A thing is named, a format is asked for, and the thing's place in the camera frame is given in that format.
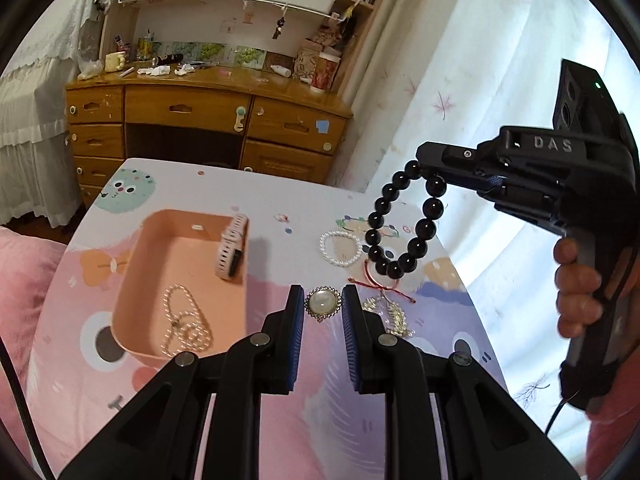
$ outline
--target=silver jewelry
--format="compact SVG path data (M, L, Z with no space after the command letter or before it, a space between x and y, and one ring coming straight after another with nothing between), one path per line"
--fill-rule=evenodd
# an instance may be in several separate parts
M384 292L377 298L365 300L362 304L362 309L368 312L375 312L380 316L382 316L383 311L386 310L389 319L385 319L385 331L389 334L397 337L412 337L415 334L412 330L409 330L406 322L406 314L404 310L400 308L400 304L396 301L391 301L385 296Z
M318 323L333 316L342 307L340 292L330 286L319 286L306 295L305 310Z
M327 238L333 238L338 236L341 236L343 238L349 238L350 240L353 240L355 242L355 245L356 245L355 255L352 258L349 258L348 260L338 260L337 258L332 258L331 256L329 256L329 254L327 254L326 252ZM362 250L360 248L361 245L362 243L360 239L355 234L350 233L348 231L329 231L327 233L324 233L320 237L320 252L322 253L322 256L324 256L326 260L328 260L329 262L331 262L332 264L338 267L351 267L355 262L357 262L362 256Z
M171 296L175 290L181 290L191 304L191 310L185 310L178 314L171 311ZM213 341L207 323L202 319L202 314L198 305L193 299L189 290L182 285L172 285L164 292L164 312L171 327L166 331L164 342L162 343L162 353L167 357L175 357L180 352L202 352L211 346ZM180 348L169 351L172 339L177 337L180 341Z

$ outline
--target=wooden desk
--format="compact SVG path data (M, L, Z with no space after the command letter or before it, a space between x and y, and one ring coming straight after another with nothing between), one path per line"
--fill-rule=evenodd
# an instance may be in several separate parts
M247 68L207 68L186 76L175 75L173 67L167 76L103 74L66 86L66 102L87 205L125 158L171 158L152 154L153 144L166 139L160 133L137 138L145 124L188 128L191 138L201 130L195 135L208 142L206 150L226 150L235 142L237 149L228 149L238 152L231 155L237 169L322 183L351 117L336 94L315 94L299 81ZM207 130L232 140L217 144ZM182 138L187 142L186 133Z

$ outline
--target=cartoon print tablecloth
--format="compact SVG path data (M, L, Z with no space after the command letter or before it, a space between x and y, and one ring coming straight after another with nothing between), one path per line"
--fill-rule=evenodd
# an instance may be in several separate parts
M260 174L159 160L129 159L105 186L74 235L53 279L36 333L28 401L54 473L60 470L156 372L122 351L110 332L111 312L140 224L151 213L182 209L250 218L246 333L280 310L289 285L338 290L353 276L365 281L361 259L343 269L324 260L319 237L344 229L364 239L376 197ZM398 257L420 218L394 203L382 246ZM337 252L353 255L340 238ZM418 269L394 294L410 338L424 351L448 356L470 351L504 384L489 340L446 252L429 242ZM359 287L364 301L377 295ZM351 386L342 321L305 317L300 367L289 396L262 400L260 477L264 480L381 479L384 399Z

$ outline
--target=black bead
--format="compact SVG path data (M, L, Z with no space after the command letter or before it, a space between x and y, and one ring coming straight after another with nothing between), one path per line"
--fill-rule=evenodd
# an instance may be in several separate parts
M370 248L367 254L369 255L369 260L375 263L385 257L385 250L379 245L376 245Z
M375 229L369 229L364 235L364 239L371 246L380 245L380 233Z
M422 212L424 216L430 220L437 220L444 213L444 206L440 199L437 198L428 198L422 204Z
M404 272L414 272L418 266L418 261L409 253L404 253L398 258L398 265Z
M385 224L385 217L374 211L369 215L368 221L372 229L380 229Z
M436 235L436 224L428 218L418 220L415 225L415 234L421 240L431 240Z
M416 180L420 178L420 164L417 160L410 160L404 165L404 172L411 180Z
M376 208L376 212L380 213L381 215L386 215L389 211L391 211L391 202L389 202L389 200L385 200L382 197L375 201L374 206Z
M389 202L393 202L400 196L400 192L398 188L393 184L385 184L382 188L382 198L385 200L389 200Z
M409 187L409 184L411 184L409 175L407 175L404 171L396 171L394 173L394 176L391 178L391 182L398 189L407 189Z
M420 238L411 238L406 245L406 251L409 253L409 256L421 258L427 253L427 242Z
M392 280L399 280L404 276L404 270L400 268L398 262L389 262L386 266L386 275Z
M386 266L388 266L388 264L388 258L382 258L381 260L376 261L376 272L380 274L380 276L386 276Z
M434 175L434 176L430 176L427 179L426 188L427 188L427 193L429 193L431 196L438 198L443 196L446 193L447 183L441 176Z

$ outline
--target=orange tray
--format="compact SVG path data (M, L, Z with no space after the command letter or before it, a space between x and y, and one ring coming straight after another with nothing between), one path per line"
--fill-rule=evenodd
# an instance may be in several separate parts
M171 285L185 286L207 321L212 345L199 355L225 352L246 336L247 243L233 280L215 274L220 235L229 216L164 209L145 219L118 294L111 331L118 344L146 365L162 367L169 320L162 302ZM248 239L248 224L245 240ZM190 310L187 297L176 290L174 314ZM174 337L169 350L177 349Z

